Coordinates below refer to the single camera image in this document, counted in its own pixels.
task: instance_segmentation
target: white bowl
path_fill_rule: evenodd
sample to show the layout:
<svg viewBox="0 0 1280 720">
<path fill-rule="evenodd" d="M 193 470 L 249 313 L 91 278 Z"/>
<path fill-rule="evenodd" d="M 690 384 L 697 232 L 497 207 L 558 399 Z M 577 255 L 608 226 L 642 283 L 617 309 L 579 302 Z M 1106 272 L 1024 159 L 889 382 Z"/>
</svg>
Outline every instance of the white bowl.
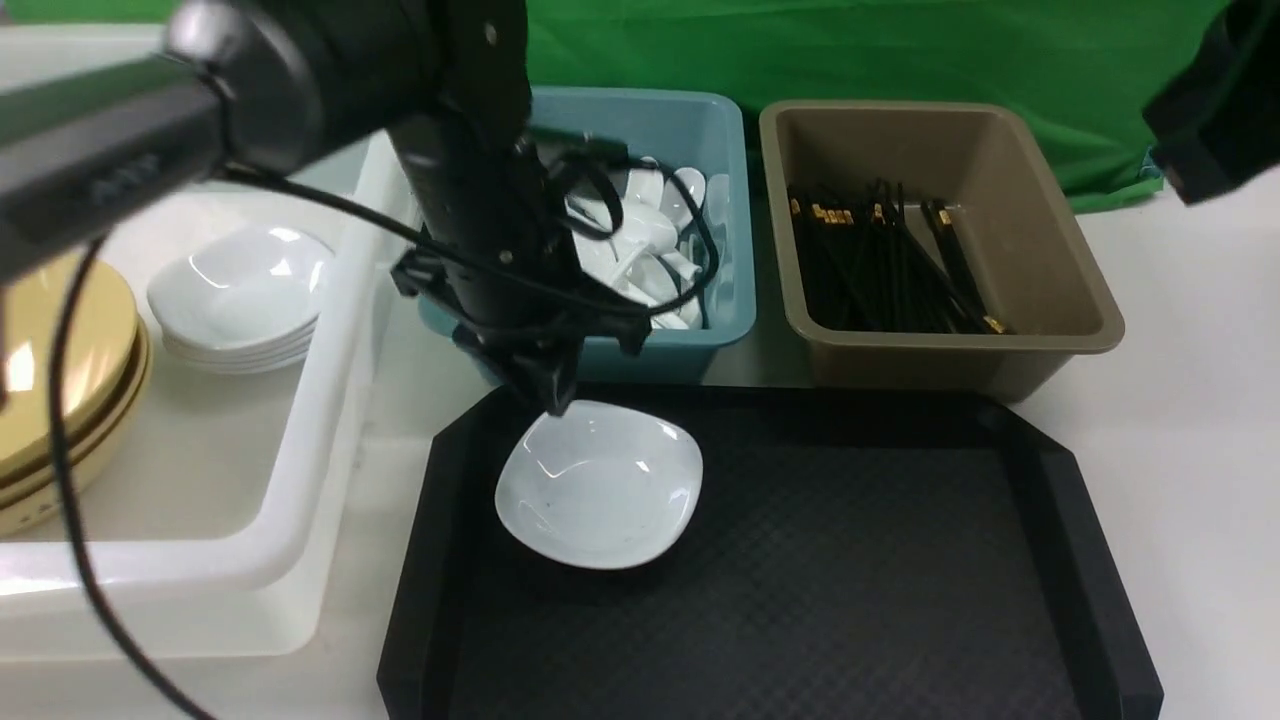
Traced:
<svg viewBox="0 0 1280 720">
<path fill-rule="evenodd" d="M 262 351 L 315 323 L 333 251 L 283 227 L 252 225 L 166 265 L 147 302 L 166 336 L 214 352 Z"/>
<path fill-rule="evenodd" d="M 703 454 L 681 428 L 579 400 L 543 415 L 507 459 L 494 506 L 502 524 L 564 565 L 621 570 L 675 544 L 703 487 Z"/>
</svg>

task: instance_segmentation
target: table surface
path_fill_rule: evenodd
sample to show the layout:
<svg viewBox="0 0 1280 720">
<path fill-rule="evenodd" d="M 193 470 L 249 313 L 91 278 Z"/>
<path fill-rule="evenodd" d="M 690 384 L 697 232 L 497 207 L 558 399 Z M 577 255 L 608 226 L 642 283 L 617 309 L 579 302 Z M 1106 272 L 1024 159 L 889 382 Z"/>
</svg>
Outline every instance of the table surface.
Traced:
<svg viewBox="0 0 1280 720">
<path fill-rule="evenodd" d="M 1018 407 L 1079 459 L 1165 684 L 1164 720 L 1280 707 L 1277 204 L 1271 174 L 1194 210 L 1166 193 L 1080 218 L 1128 336 Z M 758 329 L 709 382 L 803 384 L 772 247 L 758 254 Z M 284 657 L 164 664 L 220 717 L 385 717 L 374 673 L 430 438 L 485 391 L 411 304 L 387 343 L 315 639 Z M 4 666 L 0 697 L 5 717 L 177 716 L 119 661 Z"/>
</svg>

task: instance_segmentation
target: green screen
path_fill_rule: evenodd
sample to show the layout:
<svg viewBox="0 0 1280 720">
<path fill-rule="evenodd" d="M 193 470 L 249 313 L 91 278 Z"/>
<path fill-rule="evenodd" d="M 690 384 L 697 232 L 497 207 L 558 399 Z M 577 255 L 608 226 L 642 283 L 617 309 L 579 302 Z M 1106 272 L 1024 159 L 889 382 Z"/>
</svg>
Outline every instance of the green screen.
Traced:
<svg viewBox="0 0 1280 720">
<path fill-rule="evenodd" d="M 169 0 L 8 0 L 19 20 L 161 20 Z M 1123 204 L 1142 106 L 1224 0 L 531 0 L 534 82 L 782 99 L 995 102 L 1036 132 L 1079 209 Z"/>
</svg>

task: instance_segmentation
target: black cable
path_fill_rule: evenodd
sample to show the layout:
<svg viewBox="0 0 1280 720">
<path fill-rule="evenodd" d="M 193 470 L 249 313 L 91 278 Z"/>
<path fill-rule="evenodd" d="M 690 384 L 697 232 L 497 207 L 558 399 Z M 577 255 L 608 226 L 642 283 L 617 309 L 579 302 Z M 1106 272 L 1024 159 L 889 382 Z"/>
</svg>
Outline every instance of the black cable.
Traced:
<svg viewBox="0 0 1280 720">
<path fill-rule="evenodd" d="M 147 659 L 138 643 L 124 629 L 111 603 L 97 584 L 97 575 L 93 573 L 93 564 L 88 556 L 88 541 L 84 537 L 84 519 L 81 516 L 79 500 L 76 497 L 76 486 L 72 482 L 70 441 L 67 438 L 67 424 L 63 421 L 63 373 L 67 365 L 67 346 L 70 342 L 72 324 L 76 319 L 76 305 L 79 302 L 81 292 L 84 290 L 84 281 L 88 278 L 93 260 L 97 259 L 106 236 L 102 236 L 88 245 L 84 256 L 81 258 L 76 275 L 67 288 L 67 297 L 63 301 L 61 313 L 58 316 L 58 328 L 54 332 L 54 343 L 50 348 L 49 359 L 49 452 L 54 466 L 54 483 L 58 486 L 58 495 L 63 501 L 63 524 L 67 527 L 67 541 L 72 546 L 72 556 L 76 560 L 76 573 L 79 575 L 81 587 L 88 600 L 90 607 L 97 615 L 99 623 L 111 635 L 120 652 L 133 664 L 133 666 L 147 679 L 160 694 L 163 694 L 175 707 L 196 720 L 214 720 L 214 716 L 201 708 L 193 700 L 187 697 L 178 685 L 173 683 L 155 664 Z"/>
<path fill-rule="evenodd" d="M 694 284 L 690 286 L 687 291 L 680 293 L 675 300 L 663 302 L 662 305 L 657 305 L 654 307 L 646 307 L 644 310 L 635 310 L 634 307 L 628 307 L 625 305 L 595 302 L 593 300 L 581 297 L 576 293 L 557 287 L 552 287 L 549 284 L 544 284 L 538 281 L 529 279 L 518 273 L 507 270 L 506 268 L 500 268 L 492 263 L 486 263 L 476 258 L 471 258 L 466 254 L 458 252 L 453 247 L 449 247 L 430 237 L 425 237 L 422 233 L 410 228 L 408 225 L 393 218 L 388 218 L 381 213 L 370 210 L 364 205 L 352 202 L 351 200 L 347 200 L 346 197 L 338 195 L 333 195 L 332 192 L 325 192 L 323 190 L 316 190 L 314 187 L 298 184 L 296 182 L 291 182 L 284 178 L 261 176 L 252 170 L 242 170 L 242 169 L 227 169 L 219 176 L 219 179 L 233 184 L 242 184 L 256 190 L 264 190 L 268 192 L 289 195 L 300 200 L 307 200 L 310 202 L 315 202 L 317 205 L 324 205 L 325 208 L 346 213 L 348 215 L 365 220 L 366 223 L 371 223 L 379 228 L 383 228 L 389 233 L 397 234 L 410 241 L 411 243 L 416 245 L 417 247 L 421 247 L 426 252 L 430 252 L 431 255 L 436 255 L 439 258 L 443 258 L 444 260 L 456 263 L 470 270 L 475 270 L 477 273 L 486 273 L 495 278 L 507 281 L 530 292 L 536 292 L 547 297 L 553 297 L 558 302 L 566 305 L 573 305 L 580 309 L 590 310 L 593 313 L 602 313 L 620 318 L 649 319 L 662 315 L 663 313 L 678 310 L 685 305 L 687 305 L 689 302 L 691 302 L 692 300 L 701 296 L 701 292 L 707 290 L 712 279 L 716 278 L 716 273 L 719 272 L 719 249 L 716 247 L 716 242 L 712 240 L 712 232 L 710 228 L 707 225 L 707 220 L 703 218 L 701 209 L 696 202 L 694 202 L 692 193 L 689 192 L 689 187 L 684 183 L 684 181 L 676 177 L 675 170 L 667 167 L 655 167 L 655 164 L 648 164 L 643 160 L 632 160 L 627 167 L 643 167 L 649 169 L 658 169 L 659 172 L 662 172 L 663 177 L 667 178 L 667 182 L 671 182 L 676 187 L 681 197 L 685 200 L 685 202 L 694 213 L 694 223 L 698 227 L 698 233 L 703 238 L 703 243 L 707 246 L 707 256 L 708 256 L 707 269 L 703 272 L 701 277 L 694 281 Z"/>
</svg>

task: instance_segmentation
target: black device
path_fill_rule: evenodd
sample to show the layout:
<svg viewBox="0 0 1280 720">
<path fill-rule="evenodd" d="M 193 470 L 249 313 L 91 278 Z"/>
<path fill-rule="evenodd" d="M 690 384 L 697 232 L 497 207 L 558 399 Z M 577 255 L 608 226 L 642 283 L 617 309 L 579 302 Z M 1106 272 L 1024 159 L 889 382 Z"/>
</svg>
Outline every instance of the black device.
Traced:
<svg viewBox="0 0 1280 720">
<path fill-rule="evenodd" d="M 1234 192 L 1280 163 L 1277 68 L 1280 0 L 1234 0 L 1147 105 L 1152 156 L 1184 202 Z"/>
<path fill-rule="evenodd" d="M 191 182 L 280 178 L 385 128 L 425 237 L 595 302 L 421 249 L 402 269 L 433 272 L 397 277 L 460 319 L 460 346 L 562 413 L 586 336 L 637 354 L 650 325 L 581 272 L 564 211 L 582 163 L 626 149 L 527 127 L 526 42 L 522 0 L 186 0 L 157 54 L 0 96 L 0 287 Z"/>
</svg>

